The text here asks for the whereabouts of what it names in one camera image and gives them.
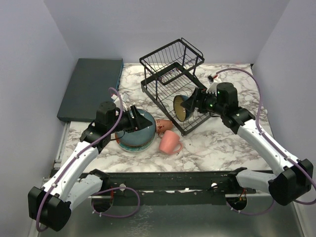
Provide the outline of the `black wire dish rack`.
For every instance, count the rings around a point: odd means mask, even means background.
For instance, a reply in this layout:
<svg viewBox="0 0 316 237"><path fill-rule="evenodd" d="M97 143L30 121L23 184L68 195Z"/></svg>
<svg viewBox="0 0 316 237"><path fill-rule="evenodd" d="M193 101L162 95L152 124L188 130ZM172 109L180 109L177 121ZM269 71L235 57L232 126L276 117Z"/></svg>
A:
<svg viewBox="0 0 316 237"><path fill-rule="evenodd" d="M196 77L197 66L204 63L203 53L186 39L176 39L142 57L145 79L141 81L144 93L185 136L215 114L194 111L186 121L179 121L173 108L177 95L190 97L194 89L204 85Z"/></svg>

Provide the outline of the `printed salmon coffee mug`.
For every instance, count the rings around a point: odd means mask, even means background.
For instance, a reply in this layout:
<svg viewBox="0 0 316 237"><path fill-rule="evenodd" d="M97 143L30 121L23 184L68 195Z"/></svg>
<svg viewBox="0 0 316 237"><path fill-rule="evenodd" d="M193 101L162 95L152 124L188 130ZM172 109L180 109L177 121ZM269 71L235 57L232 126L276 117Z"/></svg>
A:
<svg viewBox="0 0 316 237"><path fill-rule="evenodd" d="M173 128L173 123L170 120L156 119L155 122L156 122L156 133L159 135L160 138L163 136L163 134L166 131L171 130Z"/></svg>

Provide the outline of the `white bowl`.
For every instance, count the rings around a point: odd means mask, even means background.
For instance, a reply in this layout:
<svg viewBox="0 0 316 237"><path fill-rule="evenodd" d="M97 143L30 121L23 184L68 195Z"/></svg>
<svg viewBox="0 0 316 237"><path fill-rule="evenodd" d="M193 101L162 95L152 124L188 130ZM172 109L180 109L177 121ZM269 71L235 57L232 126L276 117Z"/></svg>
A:
<svg viewBox="0 0 316 237"><path fill-rule="evenodd" d="M202 93L199 92L196 95L196 103L198 105L202 105L202 104L210 104L214 99L214 96L211 93Z"/></svg>

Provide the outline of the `plain pink mug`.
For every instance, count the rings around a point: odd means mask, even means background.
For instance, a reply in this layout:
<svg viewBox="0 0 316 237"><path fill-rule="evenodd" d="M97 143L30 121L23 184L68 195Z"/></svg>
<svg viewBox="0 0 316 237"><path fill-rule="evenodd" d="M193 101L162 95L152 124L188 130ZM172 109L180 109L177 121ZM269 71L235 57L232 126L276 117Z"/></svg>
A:
<svg viewBox="0 0 316 237"><path fill-rule="evenodd" d="M160 133L159 137L161 138L158 147L160 152L167 155L172 155L182 150L183 144L180 141L180 136L175 132L167 130L164 133Z"/></svg>

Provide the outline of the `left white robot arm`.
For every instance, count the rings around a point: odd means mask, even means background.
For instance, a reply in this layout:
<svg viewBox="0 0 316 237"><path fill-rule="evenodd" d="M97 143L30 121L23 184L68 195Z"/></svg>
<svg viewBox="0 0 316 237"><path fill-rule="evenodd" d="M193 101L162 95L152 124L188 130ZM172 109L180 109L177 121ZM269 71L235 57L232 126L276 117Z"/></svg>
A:
<svg viewBox="0 0 316 237"><path fill-rule="evenodd" d="M92 194L104 195L109 191L109 182L99 171L91 172L81 182L78 179L111 141L113 133L131 133L154 124L154 119L145 118L135 106L123 111L113 102L101 103L95 120L82 133L68 160L42 187L29 191L29 216L36 221L37 231L60 231L81 202Z"/></svg>

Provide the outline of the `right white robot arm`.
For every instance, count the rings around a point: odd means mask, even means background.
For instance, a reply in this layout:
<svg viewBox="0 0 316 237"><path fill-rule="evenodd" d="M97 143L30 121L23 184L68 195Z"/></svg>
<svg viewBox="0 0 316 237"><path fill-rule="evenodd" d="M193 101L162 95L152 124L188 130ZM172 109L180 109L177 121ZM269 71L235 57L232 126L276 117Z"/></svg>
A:
<svg viewBox="0 0 316 237"><path fill-rule="evenodd" d="M227 181L228 190L234 194L244 188L269 193L280 205L286 206L311 190L315 184L313 164L300 160L286 151L259 124L255 116L238 104L237 89L230 82L221 82L213 90L196 88L181 103L187 112L213 113L234 134L244 139L266 161L271 174L242 169Z"/></svg>

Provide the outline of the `dark bowl beige inside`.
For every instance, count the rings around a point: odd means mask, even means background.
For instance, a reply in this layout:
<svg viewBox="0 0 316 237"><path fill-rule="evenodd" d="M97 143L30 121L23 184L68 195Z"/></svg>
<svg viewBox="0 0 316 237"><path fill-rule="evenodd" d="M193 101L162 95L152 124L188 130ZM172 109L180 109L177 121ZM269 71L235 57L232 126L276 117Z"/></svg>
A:
<svg viewBox="0 0 316 237"><path fill-rule="evenodd" d="M193 112L190 112L181 106L181 103L188 100L188 98L189 97L186 95L176 95L173 99L173 110L175 112L176 118L180 122L185 122L194 117Z"/></svg>

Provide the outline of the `blue glazed floral plate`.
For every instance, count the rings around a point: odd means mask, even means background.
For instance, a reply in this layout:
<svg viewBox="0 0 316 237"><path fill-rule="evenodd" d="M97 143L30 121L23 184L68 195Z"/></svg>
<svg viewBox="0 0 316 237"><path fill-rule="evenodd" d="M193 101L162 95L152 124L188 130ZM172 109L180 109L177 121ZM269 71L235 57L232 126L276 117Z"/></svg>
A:
<svg viewBox="0 0 316 237"><path fill-rule="evenodd" d="M145 113L147 111L138 109L138 112ZM145 129L134 131L131 133L125 133L124 131L119 131L115 133L115 137L120 139L126 145L141 145L151 140L152 137L156 133L156 122L155 122L154 117L149 112L147 113L148 113L149 119L153 123L152 126L149 126Z"/></svg>

